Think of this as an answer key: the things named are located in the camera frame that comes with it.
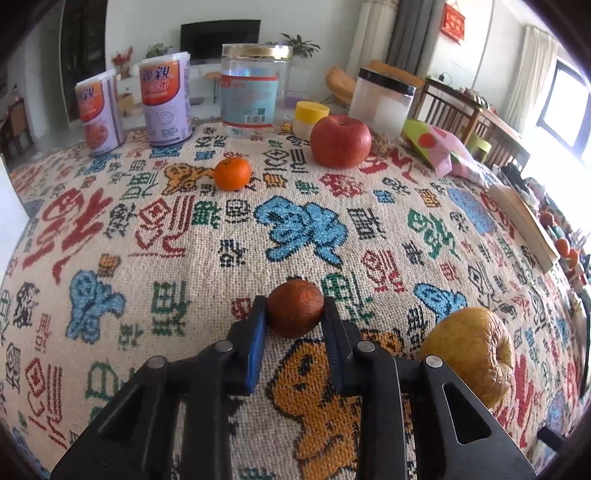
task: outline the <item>window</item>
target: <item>window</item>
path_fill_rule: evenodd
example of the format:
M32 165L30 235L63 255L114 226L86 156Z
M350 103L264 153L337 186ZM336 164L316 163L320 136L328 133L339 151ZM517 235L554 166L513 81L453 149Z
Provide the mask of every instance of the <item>window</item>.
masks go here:
M577 159L591 161L591 96L580 75L560 61L538 126Z

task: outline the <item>yellow lid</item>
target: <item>yellow lid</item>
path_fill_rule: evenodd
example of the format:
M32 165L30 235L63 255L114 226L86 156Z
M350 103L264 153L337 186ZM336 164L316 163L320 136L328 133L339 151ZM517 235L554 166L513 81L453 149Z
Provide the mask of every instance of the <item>yellow lid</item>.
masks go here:
M318 120L329 115L330 109L326 105L315 102L297 102L294 119L308 125L315 125Z

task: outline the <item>gold jar lid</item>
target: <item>gold jar lid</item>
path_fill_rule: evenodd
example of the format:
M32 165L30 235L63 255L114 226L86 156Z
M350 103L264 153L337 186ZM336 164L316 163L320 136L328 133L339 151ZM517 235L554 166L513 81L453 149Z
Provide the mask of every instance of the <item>gold jar lid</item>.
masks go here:
M257 43L226 43L222 47L223 59L275 59L289 60L293 48L287 45L261 45Z

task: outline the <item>red wall hanging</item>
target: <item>red wall hanging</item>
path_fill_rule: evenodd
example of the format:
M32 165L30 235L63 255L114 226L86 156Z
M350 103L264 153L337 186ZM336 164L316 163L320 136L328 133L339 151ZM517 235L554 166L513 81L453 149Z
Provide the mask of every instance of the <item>red wall hanging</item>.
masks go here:
M464 40L464 27L466 17L450 4L443 8L443 19L441 21L441 33L451 38L454 42L460 43Z

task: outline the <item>glass jar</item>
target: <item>glass jar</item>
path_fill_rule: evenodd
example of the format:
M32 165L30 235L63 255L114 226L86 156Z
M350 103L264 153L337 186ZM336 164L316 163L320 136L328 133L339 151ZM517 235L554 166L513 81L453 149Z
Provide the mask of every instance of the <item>glass jar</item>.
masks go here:
M374 155L389 153L398 142L415 90L400 80L360 69L349 116L368 126Z
M227 133L248 136L281 127L292 52L285 45L223 46L220 107Z

